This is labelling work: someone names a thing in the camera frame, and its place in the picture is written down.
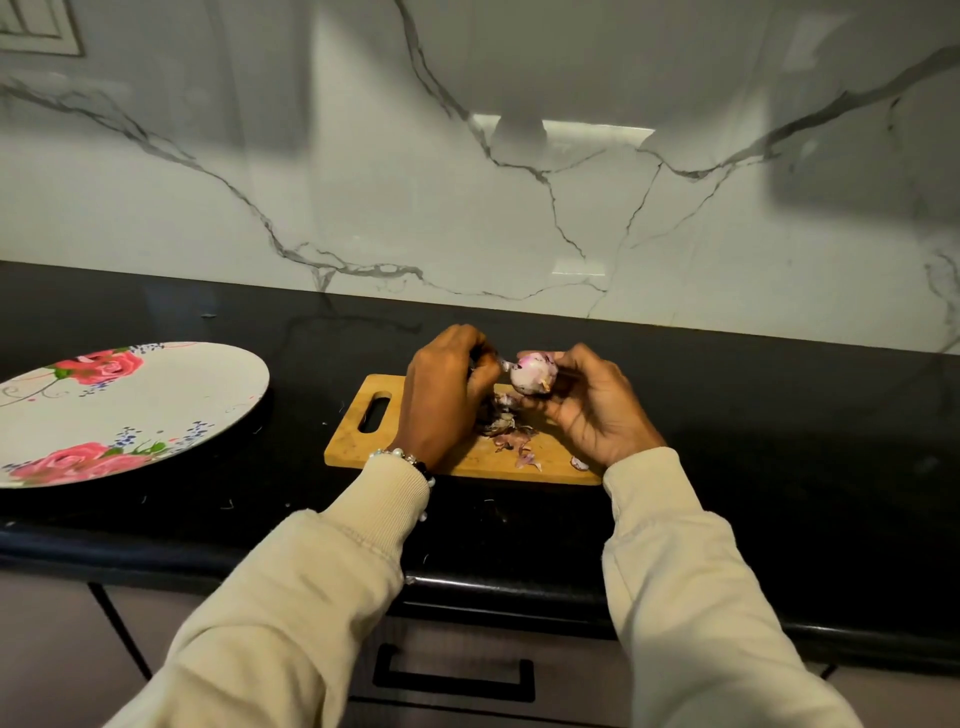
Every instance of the onion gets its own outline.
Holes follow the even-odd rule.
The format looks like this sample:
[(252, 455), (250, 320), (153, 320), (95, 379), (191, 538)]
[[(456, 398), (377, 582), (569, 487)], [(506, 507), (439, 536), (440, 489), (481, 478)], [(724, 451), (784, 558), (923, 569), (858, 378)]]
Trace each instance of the onion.
[(510, 383), (521, 395), (548, 395), (557, 381), (557, 371), (552, 354), (528, 353), (510, 368)]

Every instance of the pearl bracelet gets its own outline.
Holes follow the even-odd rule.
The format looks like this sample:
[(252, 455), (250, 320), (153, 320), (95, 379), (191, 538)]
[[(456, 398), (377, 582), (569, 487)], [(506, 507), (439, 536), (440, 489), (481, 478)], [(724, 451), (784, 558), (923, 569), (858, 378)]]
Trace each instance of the pearl bracelet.
[(377, 455), (395, 455), (396, 457), (401, 458), (402, 460), (406, 460), (414, 468), (416, 468), (417, 471), (423, 476), (423, 478), (426, 480), (427, 488), (433, 488), (433, 486), (437, 483), (437, 478), (435, 478), (433, 475), (430, 474), (430, 472), (427, 471), (426, 466), (423, 463), (421, 463), (413, 455), (408, 455), (406, 452), (404, 452), (400, 448), (378, 449), (370, 453), (370, 458), (374, 458)]

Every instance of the ribbed cuff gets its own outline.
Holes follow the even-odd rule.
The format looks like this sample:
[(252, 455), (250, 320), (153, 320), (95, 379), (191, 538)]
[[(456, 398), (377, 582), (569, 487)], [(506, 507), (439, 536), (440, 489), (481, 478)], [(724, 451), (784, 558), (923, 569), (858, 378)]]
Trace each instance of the ribbed cuff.
[(403, 542), (429, 499), (423, 475), (402, 458), (384, 453), (368, 460), (321, 515), (399, 562)]
[(648, 449), (615, 463), (603, 485), (613, 502), (614, 535), (667, 513), (703, 510), (672, 448)]

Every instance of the sleeve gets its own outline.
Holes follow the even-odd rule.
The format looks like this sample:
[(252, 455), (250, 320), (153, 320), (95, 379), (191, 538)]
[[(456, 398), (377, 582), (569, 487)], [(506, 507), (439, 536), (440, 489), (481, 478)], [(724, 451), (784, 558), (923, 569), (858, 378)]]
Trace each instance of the sleeve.
[(855, 728), (836, 690), (804, 667), (730, 525), (701, 508), (676, 451), (604, 477), (616, 527), (603, 554), (613, 625), (644, 728)]
[(423, 476), (386, 454), (321, 514), (291, 515), (183, 624), (108, 726), (335, 726), (428, 497)]

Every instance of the plate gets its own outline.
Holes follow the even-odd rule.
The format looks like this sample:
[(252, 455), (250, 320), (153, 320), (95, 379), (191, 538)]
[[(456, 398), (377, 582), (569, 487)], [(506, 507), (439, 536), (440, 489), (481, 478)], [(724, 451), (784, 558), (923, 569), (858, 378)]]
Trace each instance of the plate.
[(270, 382), (226, 344), (107, 349), (0, 384), (0, 488), (65, 485), (142, 468), (238, 422)]

